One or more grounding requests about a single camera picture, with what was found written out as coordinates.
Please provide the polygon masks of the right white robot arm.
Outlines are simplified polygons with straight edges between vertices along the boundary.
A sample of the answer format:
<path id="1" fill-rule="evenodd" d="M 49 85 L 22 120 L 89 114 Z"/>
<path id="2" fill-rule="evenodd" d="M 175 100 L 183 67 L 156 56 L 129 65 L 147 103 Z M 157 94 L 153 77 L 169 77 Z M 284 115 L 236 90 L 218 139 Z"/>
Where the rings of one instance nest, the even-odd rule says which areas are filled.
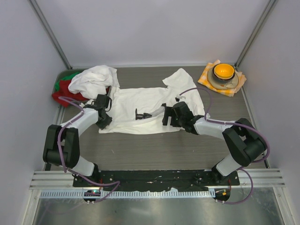
<path id="1" fill-rule="evenodd" d="M 208 119 L 202 115 L 193 115 L 185 102 L 178 102 L 172 107 L 162 104 L 164 126 L 183 128 L 194 135 L 208 135 L 225 141 L 229 155 L 211 169 L 212 181 L 223 185 L 234 171 L 254 163 L 256 158 L 269 151 L 269 144 L 262 134 L 253 128 L 245 118 L 238 121 Z"/>

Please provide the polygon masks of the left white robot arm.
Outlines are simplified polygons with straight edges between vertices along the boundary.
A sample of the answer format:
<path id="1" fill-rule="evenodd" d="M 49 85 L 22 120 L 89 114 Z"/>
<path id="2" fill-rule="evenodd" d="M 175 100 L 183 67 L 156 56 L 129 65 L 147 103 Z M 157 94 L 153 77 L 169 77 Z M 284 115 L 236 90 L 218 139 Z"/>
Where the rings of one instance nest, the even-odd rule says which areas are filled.
<path id="1" fill-rule="evenodd" d="M 49 126 L 43 161 L 61 166 L 64 171 L 71 170 L 75 176 L 83 176 L 89 187 L 95 187 L 100 181 L 98 166 L 81 156 L 79 137 L 94 124 L 101 130 L 111 124 L 113 119 L 107 112 L 112 107 L 112 100 L 107 95 L 98 94 L 91 103 L 75 106 L 80 109 L 79 114 L 65 123 Z"/>

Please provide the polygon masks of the white t-shirt with robot print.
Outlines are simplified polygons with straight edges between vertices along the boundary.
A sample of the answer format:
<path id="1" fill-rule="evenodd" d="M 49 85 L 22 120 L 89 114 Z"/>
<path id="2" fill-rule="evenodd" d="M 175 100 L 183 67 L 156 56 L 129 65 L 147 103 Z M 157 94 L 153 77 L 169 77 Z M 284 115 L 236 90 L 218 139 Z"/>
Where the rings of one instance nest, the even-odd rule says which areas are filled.
<path id="1" fill-rule="evenodd" d="M 108 115 L 112 122 L 100 134 L 125 133 L 134 135 L 149 135 L 167 132 L 177 132 L 179 127 L 162 124 L 163 113 L 153 118 L 137 120 L 136 113 L 152 113 L 162 104 L 173 106 L 175 98 L 182 93 L 182 101 L 186 102 L 194 115 L 204 115 L 204 105 L 193 78 L 182 68 L 162 80 L 165 87 L 120 89 L 112 88 L 110 98 L 112 108 Z"/>

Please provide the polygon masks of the yellow checkered cloth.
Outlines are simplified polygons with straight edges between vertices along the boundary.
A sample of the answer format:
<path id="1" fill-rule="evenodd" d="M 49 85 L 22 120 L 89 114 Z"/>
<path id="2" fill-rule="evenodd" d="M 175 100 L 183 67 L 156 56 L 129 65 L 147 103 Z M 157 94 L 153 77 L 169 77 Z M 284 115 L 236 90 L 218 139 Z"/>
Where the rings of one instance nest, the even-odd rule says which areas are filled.
<path id="1" fill-rule="evenodd" d="M 233 97 L 234 94 L 242 88 L 247 79 L 242 72 L 235 70 L 235 74 L 230 80 L 221 81 L 213 73 L 214 67 L 218 64 L 221 64 L 220 60 L 208 63 L 202 72 L 198 83 L 219 94 Z"/>

